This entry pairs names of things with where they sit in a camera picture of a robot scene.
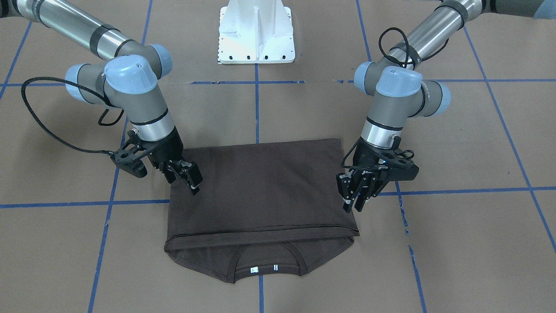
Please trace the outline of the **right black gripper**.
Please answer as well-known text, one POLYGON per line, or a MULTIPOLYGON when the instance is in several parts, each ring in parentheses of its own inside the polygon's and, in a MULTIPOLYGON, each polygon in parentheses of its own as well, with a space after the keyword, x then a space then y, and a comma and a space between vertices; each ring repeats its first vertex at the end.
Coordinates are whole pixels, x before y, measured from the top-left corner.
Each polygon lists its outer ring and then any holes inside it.
POLYGON ((179 176, 189 185, 193 195, 198 194, 203 176, 196 162, 182 160, 183 143, 176 128, 161 140, 146 141, 146 149, 153 168, 164 173, 169 184, 179 176))

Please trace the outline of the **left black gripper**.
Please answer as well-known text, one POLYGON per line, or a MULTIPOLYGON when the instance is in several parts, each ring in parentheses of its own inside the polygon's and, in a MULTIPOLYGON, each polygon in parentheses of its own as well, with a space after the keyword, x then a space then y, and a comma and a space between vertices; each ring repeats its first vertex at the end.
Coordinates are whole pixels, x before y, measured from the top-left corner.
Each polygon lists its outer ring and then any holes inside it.
POLYGON ((361 212, 364 204, 384 189, 384 183, 398 180, 396 146, 378 148, 360 137, 345 158, 350 155, 353 158, 352 163, 345 166, 347 172, 336 175, 336 185, 344 201, 342 208, 346 213, 352 209, 361 212))

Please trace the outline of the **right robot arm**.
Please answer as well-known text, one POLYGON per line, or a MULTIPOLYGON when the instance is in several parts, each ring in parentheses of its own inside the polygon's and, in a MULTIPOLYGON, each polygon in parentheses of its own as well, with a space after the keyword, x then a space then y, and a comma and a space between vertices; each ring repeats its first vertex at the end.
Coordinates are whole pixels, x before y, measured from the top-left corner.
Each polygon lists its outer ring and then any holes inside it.
POLYGON ((43 24, 103 60, 72 66, 62 80, 73 98, 120 109, 132 125, 119 150, 97 154, 139 178, 147 175, 142 160, 147 157, 168 183, 180 178, 193 194, 200 190, 200 169, 183 158, 181 137, 158 86, 173 66, 165 47, 141 44, 65 0, 3 0, 1 17, 43 24))

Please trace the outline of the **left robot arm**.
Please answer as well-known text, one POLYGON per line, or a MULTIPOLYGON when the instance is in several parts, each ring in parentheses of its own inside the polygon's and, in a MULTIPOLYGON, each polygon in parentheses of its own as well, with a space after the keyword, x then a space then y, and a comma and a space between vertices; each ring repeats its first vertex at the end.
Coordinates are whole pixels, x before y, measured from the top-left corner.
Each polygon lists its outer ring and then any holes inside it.
POLYGON ((425 80, 417 68, 442 51, 449 38, 483 14, 554 20, 553 0, 443 0, 435 11, 382 58, 363 62, 354 85, 374 97, 359 139, 349 150, 353 162, 336 176, 344 210, 361 211, 391 181, 414 180, 414 153, 399 148, 406 120, 443 113, 451 93, 437 80, 425 80))

